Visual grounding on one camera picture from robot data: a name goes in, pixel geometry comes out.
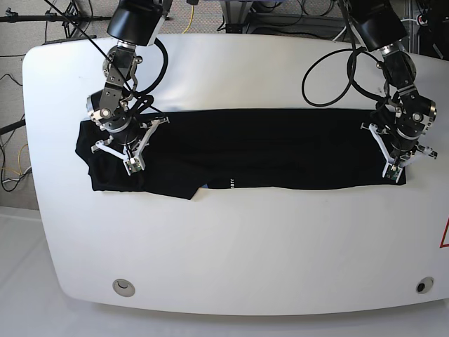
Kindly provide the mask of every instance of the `black t-shirt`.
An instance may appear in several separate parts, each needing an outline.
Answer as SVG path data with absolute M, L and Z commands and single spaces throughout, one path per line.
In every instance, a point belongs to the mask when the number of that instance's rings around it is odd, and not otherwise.
M 92 188 L 151 192 L 191 199 L 200 187 L 283 187 L 334 190 L 403 185 L 383 178 L 384 157 L 361 129 L 370 111 L 313 109 L 171 112 L 143 152 L 144 171 L 128 176 L 123 161 L 91 152 L 109 134 L 81 122 L 76 153 L 89 166 Z

